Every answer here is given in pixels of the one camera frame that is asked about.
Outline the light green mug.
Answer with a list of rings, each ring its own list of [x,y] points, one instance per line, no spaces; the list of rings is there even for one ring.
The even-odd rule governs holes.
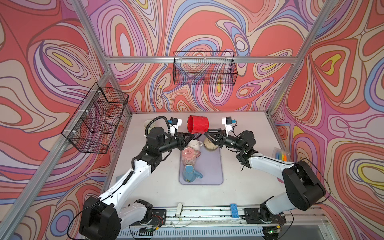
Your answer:
[[[144,129],[149,126],[149,129],[154,128],[156,126],[156,122],[153,122],[150,124],[152,120],[146,120],[144,121]]]

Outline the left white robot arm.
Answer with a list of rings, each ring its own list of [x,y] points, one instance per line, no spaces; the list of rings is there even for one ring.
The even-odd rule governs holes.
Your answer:
[[[80,215],[79,234],[89,240],[115,240],[122,229],[136,222],[151,221],[153,206],[136,200],[129,207],[124,204],[139,186],[169,156],[173,150],[182,151],[194,138],[193,134],[179,132],[182,120],[158,116],[145,128],[146,144],[132,158],[131,168],[99,197],[88,198]]]

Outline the red mug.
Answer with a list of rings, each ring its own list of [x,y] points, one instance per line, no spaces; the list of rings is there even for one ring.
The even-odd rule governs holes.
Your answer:
[[[189,115],[187,130],[190,134],[204,134],[209,129],[209,119],[203,116]]]

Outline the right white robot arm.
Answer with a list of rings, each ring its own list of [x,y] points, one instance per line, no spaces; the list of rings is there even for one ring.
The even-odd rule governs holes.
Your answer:
[[[243,167],[268,173],[284,182],[284,193],[260,205],[258,213],[263,223],[272,222],[284,211],[306,211],[326,195],[325,187],[308,163],[285,162],[259,153],[254,149],[256,140],[251,131],[231,136],[225,130],[212,129],[205,133],[205,137],[219,148],[225,146],[236,150],[236,158]]]

